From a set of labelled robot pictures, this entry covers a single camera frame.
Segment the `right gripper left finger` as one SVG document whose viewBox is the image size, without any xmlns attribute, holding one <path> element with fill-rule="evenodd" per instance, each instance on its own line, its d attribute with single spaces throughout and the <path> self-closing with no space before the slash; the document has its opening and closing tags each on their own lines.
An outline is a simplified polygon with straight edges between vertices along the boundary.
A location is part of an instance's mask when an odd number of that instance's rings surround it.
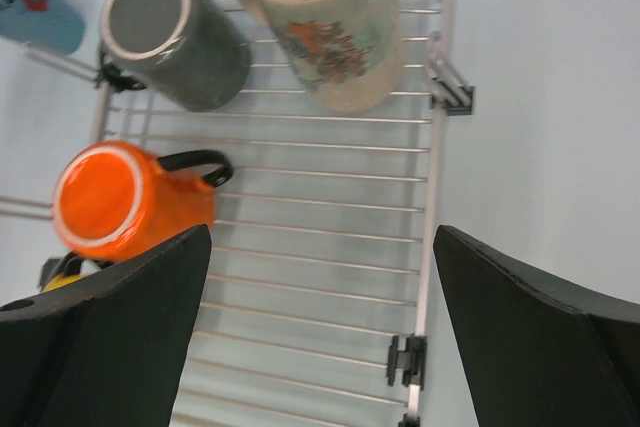
<svg viewBox="0 0 640 427">
<path fill-rule="evenodd" d="M 199 225 L 3 305 L 2 425 L 169 425 L 210 255 Z"/>
</svg>

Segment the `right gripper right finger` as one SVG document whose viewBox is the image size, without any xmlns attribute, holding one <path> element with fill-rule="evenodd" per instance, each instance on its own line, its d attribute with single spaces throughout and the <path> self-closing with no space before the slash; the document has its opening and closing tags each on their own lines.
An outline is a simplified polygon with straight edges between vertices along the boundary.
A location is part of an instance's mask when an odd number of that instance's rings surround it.
<svg viewBox="0 0 640 427">
<path fill-rule="evenodd" d="M 479 425 L 638 425 L 638 304 L 453 226 L 433 249 Z"/>
</svg>

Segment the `yellow mug black handle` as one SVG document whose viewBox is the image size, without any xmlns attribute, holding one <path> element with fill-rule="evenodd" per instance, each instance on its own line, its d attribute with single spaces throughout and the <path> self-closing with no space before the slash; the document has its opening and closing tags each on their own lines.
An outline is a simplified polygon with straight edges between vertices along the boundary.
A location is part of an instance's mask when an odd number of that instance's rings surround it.
<svg viewBox="0 0 640 427">
<path fill-rule="evenodd" d="M 69 252 L 63 257 L 51 257 L 40 268 L 39 291 L 52 291 L 87 277 L 83 272 L 85 263 L 91 264 L 95 271 L 113 265 L 113 262 L 84 258 L 74 252 Z"/>
</svg>

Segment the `orange mug black handle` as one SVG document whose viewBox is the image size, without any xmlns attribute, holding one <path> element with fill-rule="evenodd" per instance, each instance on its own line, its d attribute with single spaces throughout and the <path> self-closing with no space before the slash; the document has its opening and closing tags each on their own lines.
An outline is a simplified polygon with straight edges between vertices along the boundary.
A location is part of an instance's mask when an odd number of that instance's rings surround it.
<svg viewBox="0 0 640 427">
<path fill-rule="evenodd" d="M 53 225 L 84 258 L 129 260 L 194 226 L 212 227 L 215 191 L 233 174 L 217 150 L 160 156 L 124 141 L 95 143 L 61 172 Z"/>
</svg>

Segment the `light blue mug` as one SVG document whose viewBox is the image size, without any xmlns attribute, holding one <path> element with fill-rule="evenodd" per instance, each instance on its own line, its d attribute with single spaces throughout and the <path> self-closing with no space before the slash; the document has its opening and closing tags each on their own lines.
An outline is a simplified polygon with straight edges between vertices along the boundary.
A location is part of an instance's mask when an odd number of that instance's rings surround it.
<svg viewBox="0 0 640 427">
<path fill-rule="evenodd" d="M 67 0 L 1 0 L 1 37 L 61 54 L 81 45 L 85 22 Z"/>
</svg>

